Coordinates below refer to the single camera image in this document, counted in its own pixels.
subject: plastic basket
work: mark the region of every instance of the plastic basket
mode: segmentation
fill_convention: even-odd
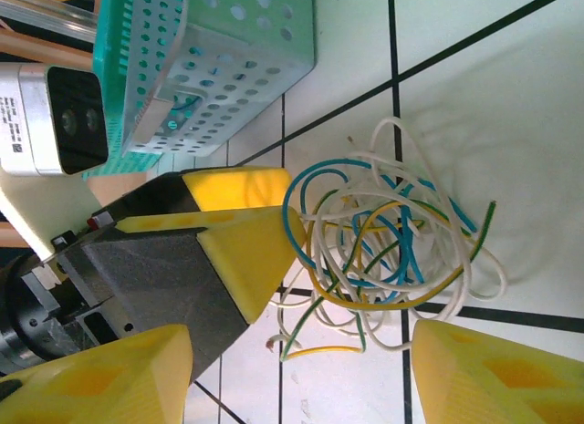
[[[108,162],[85,176],[146,171],[159,154],[127,153],[122,156],[122,115],[130,53],[133,0],[102,0],[98,34],[93,52],[93,71],[99,78],[108,132]]]
[[[206,156],[315,64],[313,0],[133,0],[132,15],[127,150]]]

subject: camera label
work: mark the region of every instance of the camera label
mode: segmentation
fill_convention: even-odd
[[[12,141],[12,152],[22,153],[22,131],[15,98],[0,97],[0,122],[3,134]]]

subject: white tile floor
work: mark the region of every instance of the white tile floor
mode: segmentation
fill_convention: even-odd
[[[284,161],[295,175],[362,146],[393,113],[397,95],[402,118],[463,208],[480,221],[497,200],[487,246],[503,260],[512,285],[491,305],[467,305],[504,310],[490,312],[500,316],[527,312],[535,326],[468,317],[455,323],[584,360],[584,0],[393,0],[395,70],[389,2],[316,0],[317,67],[210,157],[165,156],[152,176],[241,161],[274,167]],[[401,73],[399,92],[392,73]],[[388,137],[383,145],[389,156],[392,143]],[[414,158],[407,140],[403,151]],[[323,177],[311,194],[332,182]],[[297,287],[308,288],[306,279]],[[550,315],[549,322],[539,324],[529,313]],[[558,323],[568,331],[554,329]],[[398,342],[399,315],[393,325],[386,334]],[[329,338],[329,331],[309,326],[314,333],[307,341]],[[372,347],[365,356],[313,356],[280,368],[265,348],[276,331],[268,308],[225,353],[222,370],[217,364],[199,379],[231,414],[220,414],[195,386],[185,422],[423,422],[414,380],[403,375],[407,357]],[[411,396],[403,388],[408,383]]]

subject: camera lens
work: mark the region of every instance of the camera lens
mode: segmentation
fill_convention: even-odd
[[[93,109],[90,108],[88,109],[88,112],[85,115],[87,123],[88,123],[88,128],[91,132],[95,132],[98,130],[99,128],[99,115],[98,112]]]
[[[63,112],[61,123],[63,124],[65,132],[73,137],[77,132],[77,119],[75,119],[75,113],[71,109],[67,109]]]

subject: white wire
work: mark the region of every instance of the white wire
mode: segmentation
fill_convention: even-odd
[[[422,163],[425,170],[424,174],[417,172],[406,163],[390,160],[375,153],[381,132],[390,125],[397,126],[401,130],[401,133],[411,140],[418,160]],[[311,243],[313,246],[312,260],[315,263],[314,269],[320,285],[325,288],[330,287],[332,284],[331,275],[333,274],[339,280],[339,290],[349,295],[352,301],[359,301],[358,287],[353,285],[350,280],[363,280],[366,283],[372,284],[373,287],[362,287],[360,290],[361,295],[366,295],[370,301],[376,298],[384,301],[390,293],[396,292],[397,296],[393,298],[392,302],[397,303],[400,301],[408,301],[408,295],[412,293],[427,293],[443,282],[452,270],[460,265],[463,268],[463,272],[461,277],[449,286],[449,289],[452,291],[449,300],[440,313],[431,317],[431,319],[443,321],[447,321],[458,314],[468,295],[481,301],[491,301],[506,291],[507,279],[505,268],[484,247],[482,247],[479,253],[495,268],[498,277],[498,288],[491,295],[481,295],[471,288],[473,270],[470,263],[469,246],[474,245],[475,241],[464,236],[463,224],[455,212],[453,204],[440,183],[440,180],[436,176],[432,165],[428,161],[417,139],[404,128],[399,119],[387,118],[382,120],[371,135],[368,150],[354,150],[347,155],[347,158],[368,162],[371,166],[370,170],[359,169],[359,171],[356,171],[356,175],[351,176],[348,182],[343,184],[335,193],[330,194],[320,204],[316,213],[304,213],[301,215],[306,222],[314,222],[313,239],[307,241],[307,243]],[[401,181],[392,189],[383,180],[382,176],[388,176],[394,180],[401,179]],[[420,178],[427,178],[434,188],[431,189],[423,185],[419,181]],[[412,194],[415,194],[416,198],[441,210],[446,216],[447,222],[436,217],[433,212],[429,212],[428,209],[419,203],[402,196],[402,190],[409,185],[412,186]],[[415,277],[413,284],[385,283],[383,281],[389,274],[394,273],[399,268],[401,259],[398,258],[396,251],[387,252],[381,259],[384,263],[378,261],[369,268],[370,270],[367,273],[364,272],[363,266],[365,264],[371,262],[386,246],[397,241],[395,235],[389,229],[388,231],[379,229],[379,221],[375,223],[375,233],[366,232],[360,236],[362,242],[367,244],[368,249],[361,249],[360,259],[354,258],[352,263],[348,264],[351,256],[354,257],[354,252],[352,251],[354,250],[354,243],[358,240],[357,235],[353,231],[347,230],[348,227],[352,228],[354,216],[364,212],[371,212],[386,204],[388,201],[396,201],[400,205],[409,207],[412,218],[407,221],[407,224],[411,230],[413,239],[432,236],[431,244],[427,251],[429,258],[418,259],[418,267],[422,271],[424,278],[423,283],[417,280],[417,275],[413,273],[411,265],[408,266],[408,276]],[[402,217],[399,207],[389,209],[382,213],[381,216],[393,224],[398,222]],[[419,219],[423,219],[427,223],[423,227],[423,231],[419,230],[414,224],[414,221]],[[334,227],[325,225],[325,223],[333,222],[335,223]],[[328,233],[334,235],[331,238],[331,240],[334,239],[334,246],[327,244]],[[330,274],[325,272],[323,261],[326,262]],[[275,340],[288,341],[290,338],[282,321],[283,310],[306,306],[314,303],[318,298],[316,291],[313,290],[312,296],[308,299],[294,304],[285,302],[292,285],[298,277],[299,274],[294,277],[287,291],[282,294],[280,302],[270,302],[271,305],[278,308],[277,319],[281,330],[281,335],[273,336],[270,339],[272,342]],[[385,325],[389,312],[376,311],[373,307],[371,310],[348,310],[347,313],[350,314],[348,320],[335,322],[323,304],[317,306],[313,312],[315,319],[320,325],[348,337],[360,335],[359,332],[348,330],[348,328],[356,327],[359,316],[366,336],[382,349],[401,351],[411,345],[410,342],[387,345],[377,338],[376,334]],[[374,326],[371,326],[370,322],[371,313],[379,313],[380,315],[380,318]],[[415,308],[410,308],[409,313],[415,319],[422,318]],[[293,345],[297,347],[299,343],[295,342]]]

